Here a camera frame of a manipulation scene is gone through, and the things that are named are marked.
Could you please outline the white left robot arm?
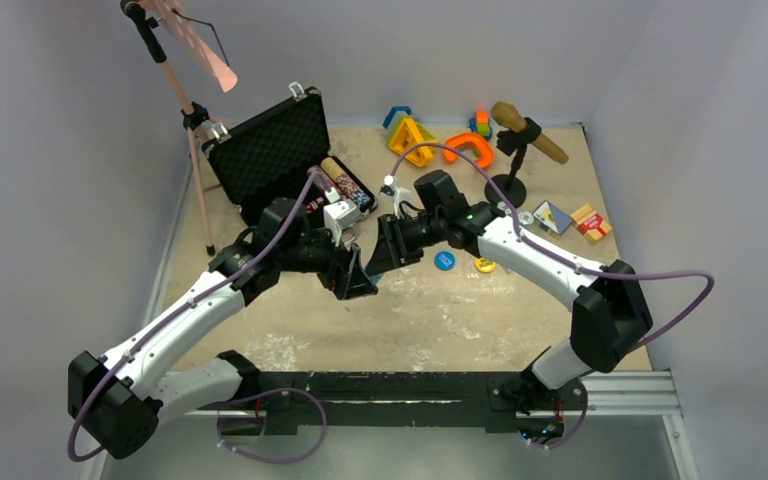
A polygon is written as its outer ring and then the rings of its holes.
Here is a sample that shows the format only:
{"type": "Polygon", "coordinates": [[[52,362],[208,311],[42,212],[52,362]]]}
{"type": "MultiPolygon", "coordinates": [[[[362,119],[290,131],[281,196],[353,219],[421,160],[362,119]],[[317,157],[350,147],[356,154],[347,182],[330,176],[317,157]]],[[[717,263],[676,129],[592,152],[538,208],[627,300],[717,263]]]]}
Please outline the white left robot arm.
{"type": "Polygon", "coordinates": [[[244,409],[264,397],[287,395],[285,389],[265,389],[260,370],[236,351],[220,353],[201,368],[171,368],[216,326],[274,287],[284,272],[315,274],[339,300],[376,293],[359,247],[343,238],[361,217],[358,207],[336,200],[320,212],[323,224],[315,228],[299,202],[273,201],[259,223],[218,252],[189,292],[159,317],[100,356],[76,356],[68,368],[70,459],[82,462],[101,452],[123,459],[162,424],[203,406],[244,409]],[[97,442],[95,452],[77,452],[80,431],[97,442]]]}

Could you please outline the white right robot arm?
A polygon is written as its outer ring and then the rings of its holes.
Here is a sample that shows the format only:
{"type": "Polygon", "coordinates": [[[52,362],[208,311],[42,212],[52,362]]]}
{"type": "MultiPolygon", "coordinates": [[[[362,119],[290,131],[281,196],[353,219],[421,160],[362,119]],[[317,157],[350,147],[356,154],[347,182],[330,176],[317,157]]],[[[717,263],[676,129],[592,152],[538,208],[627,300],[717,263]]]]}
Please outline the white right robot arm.
{"type": "Polygon", "coordinates": [[[434,170],[414,183],[422,209],[378,219],[378,239],[365,267],[380,275],[418,262],[427,247],[445,242],[529,280],[571,314],[568,339],[541,354],[524,372],[521,392],[536,407],[556,399],[561,387],[590,371],[609,373],[652,327],[633,268],[578,257],[522,227],[481,201],[469,204],[452,177],[434,170]]]}

